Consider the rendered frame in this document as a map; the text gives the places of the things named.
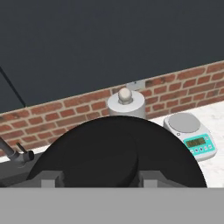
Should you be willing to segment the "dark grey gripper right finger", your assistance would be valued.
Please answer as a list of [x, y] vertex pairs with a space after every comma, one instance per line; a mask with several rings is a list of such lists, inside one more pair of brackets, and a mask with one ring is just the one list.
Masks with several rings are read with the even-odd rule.
[[169, 180], [161, 171], [140, 171], [138, 173], [139, 187], [143, 188], [183, 188], [184, 186]]

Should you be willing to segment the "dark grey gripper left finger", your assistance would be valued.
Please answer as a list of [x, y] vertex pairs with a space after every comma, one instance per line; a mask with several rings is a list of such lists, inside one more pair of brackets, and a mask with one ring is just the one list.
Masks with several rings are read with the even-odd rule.
[[55, 188], [64, 186], [62, 171], [42, 171], [35, 178], [15, 184], [13, 187]]

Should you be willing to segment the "black round blender lid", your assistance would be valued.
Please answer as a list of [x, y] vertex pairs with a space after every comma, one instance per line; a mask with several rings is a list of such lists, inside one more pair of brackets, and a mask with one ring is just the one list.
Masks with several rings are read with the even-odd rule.
[[32, 167], [60, 171], [66, 187], [129, 187], [140, 171], [158, 171], [186, 187], [205, 187], [203, 173], [170, 131], [141, 118], [106, 116], [70, 129]]

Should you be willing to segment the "dark grey sink basin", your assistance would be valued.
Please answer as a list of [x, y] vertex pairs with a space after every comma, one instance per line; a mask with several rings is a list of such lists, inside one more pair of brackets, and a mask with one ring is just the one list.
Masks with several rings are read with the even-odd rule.
[[0, 163], [0, 187], [41, 187], [41, 178], [28, 180], [32, 168], [42, 154], [35, 154], [28, 160], [23, 154], [17, 158]]

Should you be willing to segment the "white teal kitchen scale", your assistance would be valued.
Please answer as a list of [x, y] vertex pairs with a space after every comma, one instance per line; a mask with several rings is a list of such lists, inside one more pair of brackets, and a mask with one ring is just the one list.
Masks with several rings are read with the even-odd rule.
[[209, 129], [192, 113], [176, 113], [164, 119], [163, 127], [176, 136], [200, 162], [217, 153]]

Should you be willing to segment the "white paper towel roll holder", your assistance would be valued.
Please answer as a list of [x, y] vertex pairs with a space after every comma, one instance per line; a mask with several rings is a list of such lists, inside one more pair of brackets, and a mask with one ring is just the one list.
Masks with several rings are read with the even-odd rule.
[[145, 98], [137, 92], [126, 87], [112, 94], [107, 101], [108, 112], [111, 116], [134, 116], [146, 118]]

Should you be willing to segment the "dark grey cupboard door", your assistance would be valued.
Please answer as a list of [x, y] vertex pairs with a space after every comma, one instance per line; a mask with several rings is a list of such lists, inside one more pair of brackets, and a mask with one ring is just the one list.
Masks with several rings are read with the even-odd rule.
[[0, 113], [25, 107], [25, 102], [0, 67]]
[[224, 60], [224, 0], [0, 0], [25, 106]]

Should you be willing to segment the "white wall outlet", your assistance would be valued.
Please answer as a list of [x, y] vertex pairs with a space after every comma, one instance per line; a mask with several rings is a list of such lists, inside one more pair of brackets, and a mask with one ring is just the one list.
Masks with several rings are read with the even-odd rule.
[[145, 88], [145, 80], [137, 80], [137, 81], [132, 81], [130, 83], [126, 84], [126, 88], [129, 90], [140, 90]]

